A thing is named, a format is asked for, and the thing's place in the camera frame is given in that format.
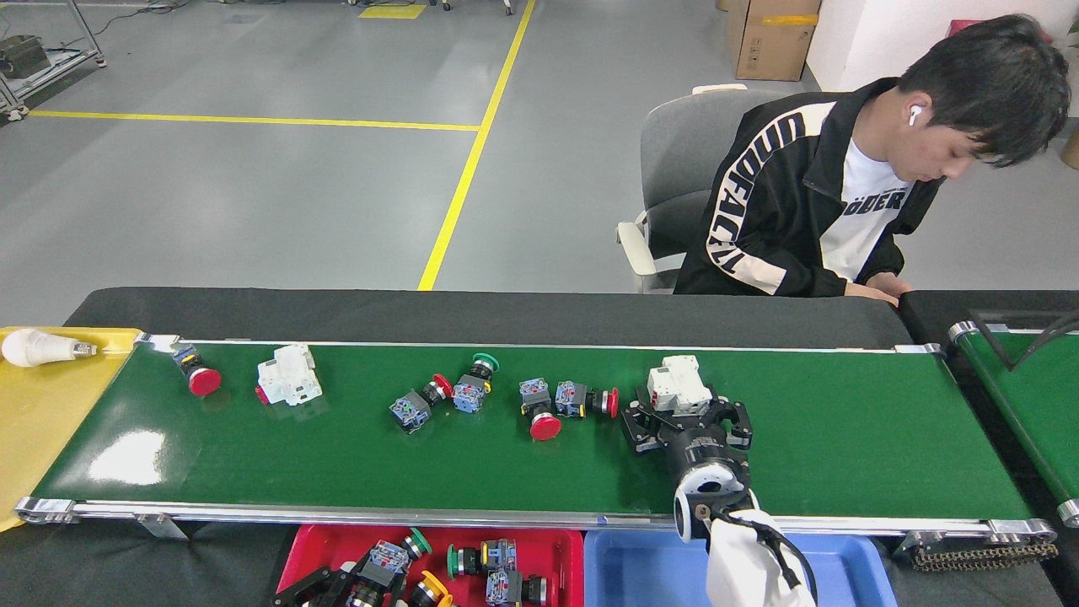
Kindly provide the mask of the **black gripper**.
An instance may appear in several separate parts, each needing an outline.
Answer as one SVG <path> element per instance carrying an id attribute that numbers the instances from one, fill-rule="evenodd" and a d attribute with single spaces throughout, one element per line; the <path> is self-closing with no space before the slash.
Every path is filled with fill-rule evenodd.
<path id="1" fill-rule="evenodd" d="M 749 481 L 746 453 L 751 449 L 753 427 L 745 403 L 718 397 L 708 420 L 712 424 L 704 427 L 688 422 L 674 425 L 642 403 L 630 403 L 620 411 L 623 434 L 632 453 L 643 456 L 663 449 L 672 480 L 682 481 L 689 470 L 704 465 L 720 465 L 737 480 Z"/>

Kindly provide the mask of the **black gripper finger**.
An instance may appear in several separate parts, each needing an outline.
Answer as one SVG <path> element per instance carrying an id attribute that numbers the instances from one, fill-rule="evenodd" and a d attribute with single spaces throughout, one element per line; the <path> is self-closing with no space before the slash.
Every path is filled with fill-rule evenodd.
<path id="1" fill-rule="evenodd" d="M 319 606 L 334 581 L 334 570 L 328 567 L 309 572 L 273 597 L 271 606 Z"/>
<path id="2" fill-rule="evenodd" d="M 336 606 L 375 606 L 375 591 L 363 582 L 355 562 L 343 562 L 336 572 Z"/>

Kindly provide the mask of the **person's right hand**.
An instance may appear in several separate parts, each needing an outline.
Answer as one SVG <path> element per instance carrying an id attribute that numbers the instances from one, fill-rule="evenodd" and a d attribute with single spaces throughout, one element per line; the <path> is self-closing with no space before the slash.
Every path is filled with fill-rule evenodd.
<path id="1" fill-rule="evenodd" d="M 847 282 L 844 289 L 845 296 L 861 296 L 871 298 L 879 301 L 885 301 L 885 303 L 890 304 L 897 308 L 899 306 L 899 300 L 897 296 L 891 296 L 890 293 L 880 291 L 880 289 L 874 287 L 868 287 L 868 285 L 862 285 L 858 282 Z"/>

